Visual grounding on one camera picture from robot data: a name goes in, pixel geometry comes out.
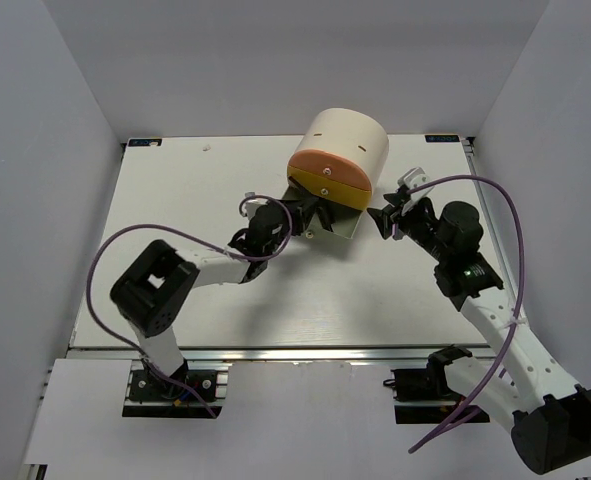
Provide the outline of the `yellow drawer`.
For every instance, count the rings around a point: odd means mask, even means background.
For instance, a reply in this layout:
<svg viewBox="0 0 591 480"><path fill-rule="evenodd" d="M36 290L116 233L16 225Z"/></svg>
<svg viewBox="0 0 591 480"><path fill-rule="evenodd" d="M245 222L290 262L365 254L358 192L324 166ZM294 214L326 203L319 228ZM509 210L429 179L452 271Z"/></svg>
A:
<svg viewBox="0 0 591 480"><path fill-rule="evenodd" d="M331 180L328 176L319 176L297 168L287 168L288 181L307 192L336 204L364 211L371 200L372 191Z"/></svg>

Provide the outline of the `grey-green bottom drawer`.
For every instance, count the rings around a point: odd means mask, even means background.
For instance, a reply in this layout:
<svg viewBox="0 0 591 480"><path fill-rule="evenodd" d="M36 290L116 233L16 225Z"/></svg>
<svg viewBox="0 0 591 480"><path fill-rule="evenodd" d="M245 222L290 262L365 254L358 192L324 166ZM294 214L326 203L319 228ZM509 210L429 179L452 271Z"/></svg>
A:
<svg viewBox="0 0 591 480"><path fill-rule="evenodd" d="M306 190L302 189L299 186L289 186L287 190L284 192L280 200L298 200L301 198L312 197L315 196ZM334 232L332 234L340 236L346 239L352 239L353 235L356 231L359 219L363 214L362 211L354 210L349 207L345 207L334 202L328 201L326 199L320 199L320 202L329 202L334 210L336 222L333 225ZM311 223L309 224L308 229L302 234L304 236L308 236L310 232L316 233L318 231L326 231L324 230L320 223L319 219L314 214Z"/></svg>

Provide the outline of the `peach top drawer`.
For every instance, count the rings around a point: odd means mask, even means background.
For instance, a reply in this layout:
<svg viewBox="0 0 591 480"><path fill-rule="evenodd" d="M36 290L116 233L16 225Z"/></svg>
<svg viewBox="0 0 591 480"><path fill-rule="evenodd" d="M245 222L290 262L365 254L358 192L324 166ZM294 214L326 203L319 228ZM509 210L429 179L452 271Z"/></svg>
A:
<svg viewBox="0 0 591 480"><path fill-rule="evenodd" d="M366 172L355 162L318 149L304 149L295 152L287 165L288 168L298 169L316 176L328 176L336 182L370 191L371 181Z"/></svg>

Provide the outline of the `cream round drawer organizer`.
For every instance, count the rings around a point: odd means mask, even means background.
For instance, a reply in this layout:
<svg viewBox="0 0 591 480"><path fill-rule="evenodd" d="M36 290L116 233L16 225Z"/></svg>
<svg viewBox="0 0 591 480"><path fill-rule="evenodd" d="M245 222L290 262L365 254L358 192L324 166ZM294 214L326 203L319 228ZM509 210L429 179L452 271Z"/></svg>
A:
<svg viewBox="0 0 591 480"><path fill-rule="evenodd" d="M389 137L376 120L363 113L329 108L314 118L294 153L304 149L323 150L355 162L370 178L373 195L388 157Z"/></svg>

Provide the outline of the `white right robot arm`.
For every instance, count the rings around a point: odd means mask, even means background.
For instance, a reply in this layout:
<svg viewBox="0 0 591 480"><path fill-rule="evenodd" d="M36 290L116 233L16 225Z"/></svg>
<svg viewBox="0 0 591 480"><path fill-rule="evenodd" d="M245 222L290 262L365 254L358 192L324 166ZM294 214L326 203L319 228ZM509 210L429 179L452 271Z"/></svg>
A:
<svg viewBox="0 0 591 480"><path fill-rule="evenodd" d="M368 213L381 236L408 237L437 262L437 286L493 349L506 378L486 369L463 347L428 360L426 384L436 397L471 398L509 435L523 463L543 475L591 457L591 389L553 358L525 320L517 320L503 282L479 251L478 210L462 201L436 213L430 199L386 195Z"/></svg>

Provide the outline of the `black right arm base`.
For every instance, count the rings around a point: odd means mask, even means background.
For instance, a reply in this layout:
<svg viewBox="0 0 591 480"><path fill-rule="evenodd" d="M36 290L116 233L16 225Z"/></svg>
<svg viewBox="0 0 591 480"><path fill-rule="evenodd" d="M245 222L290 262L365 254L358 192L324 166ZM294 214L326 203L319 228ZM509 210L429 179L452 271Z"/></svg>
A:
<svg viewBox="0 0 591 480"><path fill-rule="evenodd" d="M447 387L444 368L454 360L471 357L460 346L448 346L432 353L423 368L401 368L382 384L393 392L398 425L438 425L464 397Z"/></svg>

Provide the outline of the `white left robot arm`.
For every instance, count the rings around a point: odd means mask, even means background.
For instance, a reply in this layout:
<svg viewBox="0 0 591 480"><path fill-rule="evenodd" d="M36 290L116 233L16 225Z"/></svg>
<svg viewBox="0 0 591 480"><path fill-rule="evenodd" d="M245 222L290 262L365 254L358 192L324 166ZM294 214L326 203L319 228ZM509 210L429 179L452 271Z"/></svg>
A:
<svg viewBox="0 0 591 480"><path fill-rule="evenodd" d="M172 324L189 293L255 280L291 237L306 233L315 216L324 229L332 229L334 214L323 199L269 200L253 208L248 225L225 249L206 246L182 255L154 240L118 278L110 299L135 332L145 368L153 375L152 387L163 398L177 398L186 387L188 367Z"/></svg>

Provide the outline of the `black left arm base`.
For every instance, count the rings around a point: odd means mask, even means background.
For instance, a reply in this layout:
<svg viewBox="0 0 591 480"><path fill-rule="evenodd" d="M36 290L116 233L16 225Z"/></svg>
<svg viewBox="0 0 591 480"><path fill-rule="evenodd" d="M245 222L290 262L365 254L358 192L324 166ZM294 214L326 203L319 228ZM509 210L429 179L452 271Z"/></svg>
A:
<svg viewBox="0 0 591 480"><path fill-rule="evenodd" d="M188 363L168 382L148 366L134 363L122 406L125 418L215 420L228 385L225 367Z"/></svg>

